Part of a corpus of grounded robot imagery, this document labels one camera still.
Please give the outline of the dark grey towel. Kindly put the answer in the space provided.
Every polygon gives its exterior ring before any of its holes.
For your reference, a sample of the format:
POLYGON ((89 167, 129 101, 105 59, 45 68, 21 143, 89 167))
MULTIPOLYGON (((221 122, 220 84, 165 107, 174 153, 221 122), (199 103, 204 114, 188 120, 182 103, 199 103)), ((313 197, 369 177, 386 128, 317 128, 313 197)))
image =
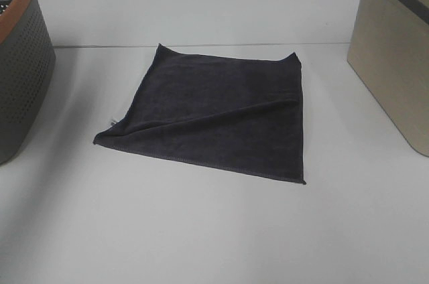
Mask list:
POLYGON ((125 116, 94 144, 303 184, 301 62, 158 46, 125 116))

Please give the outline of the grey basket with orange rim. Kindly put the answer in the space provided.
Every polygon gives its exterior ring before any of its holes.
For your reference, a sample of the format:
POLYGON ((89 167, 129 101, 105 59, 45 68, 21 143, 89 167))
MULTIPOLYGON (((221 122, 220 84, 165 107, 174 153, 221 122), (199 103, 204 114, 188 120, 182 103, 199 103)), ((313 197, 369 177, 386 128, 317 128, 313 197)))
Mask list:
POLYGON ((56 63, 38 0, 1 0, 1 163, 23 144, 56 63))

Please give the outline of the beige storage bin grey rim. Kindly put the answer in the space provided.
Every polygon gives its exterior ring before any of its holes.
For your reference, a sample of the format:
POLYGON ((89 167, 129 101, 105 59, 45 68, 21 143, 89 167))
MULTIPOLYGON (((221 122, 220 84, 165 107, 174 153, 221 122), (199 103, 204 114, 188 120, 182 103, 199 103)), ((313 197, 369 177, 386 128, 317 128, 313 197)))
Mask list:
POLYGON ((428 155, 428 0, 360 0, 347 61, 410 147, 428 155))

